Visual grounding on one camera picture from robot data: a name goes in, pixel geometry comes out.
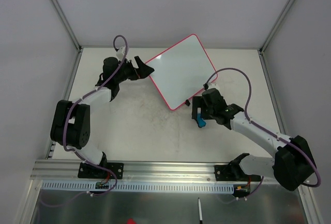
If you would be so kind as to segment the blue whiteboard eraser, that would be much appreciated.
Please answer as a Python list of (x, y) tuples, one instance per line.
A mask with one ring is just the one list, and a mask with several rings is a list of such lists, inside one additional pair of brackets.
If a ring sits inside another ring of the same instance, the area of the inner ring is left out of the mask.
[(205, 120), (201, 117), (201, 114), (198, 114), (198, 115), (197, 115), (196, 123), (197, 123), (197, 125), (198, 125), (199, 128), (203, 128), (203, 127), (206, 126), (206, 122), (205, 122)]

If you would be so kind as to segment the pink framed whiteboard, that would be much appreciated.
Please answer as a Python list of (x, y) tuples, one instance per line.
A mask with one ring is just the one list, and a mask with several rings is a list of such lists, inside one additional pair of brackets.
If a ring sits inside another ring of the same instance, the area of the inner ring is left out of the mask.
[(146, 65), (154, 68), (150, 78), (172, 111), (202, 91), (207, 79), (216, 71), (196, 34), (167, 48)]

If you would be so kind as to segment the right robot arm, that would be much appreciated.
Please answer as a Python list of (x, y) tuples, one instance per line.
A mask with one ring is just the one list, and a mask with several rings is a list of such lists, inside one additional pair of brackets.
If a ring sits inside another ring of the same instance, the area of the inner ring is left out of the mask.
[(238, 181), (251, 175), (273, 177), (283, 188), (294, 191), (300, 185), (308, 187), (306, 180), (315, 174), (317, 182), (314, 186), (320, 185), (321, 177), (303, 137), (291, 138), (268, 130), (254, 122), (240, 106), (227, 104), (222, 96), (193, 97), (191, 117), (200, 128), (205, 126), (206, 120), (215, 120), (217, 124), (242, 134), (269, 154), (269, 157), (258, 157), (242, 153), (221, 170), (221, 175)]

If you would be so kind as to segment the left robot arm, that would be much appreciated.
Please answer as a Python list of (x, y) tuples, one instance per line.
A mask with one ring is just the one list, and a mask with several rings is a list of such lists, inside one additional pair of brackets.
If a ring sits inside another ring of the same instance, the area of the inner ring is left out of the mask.
[(128, 59), (107, 57), (95, 88), (75, 102), (60, 100), (55, 109), (50, 138), (65, 151), (74, 152), (81, 160), (79, 178), (116, 178), (107, 156), (89, 143), (91, 113), (117, 96), (120, 83), (149, 77), (155, 70), (135, 56), (137, 67)]

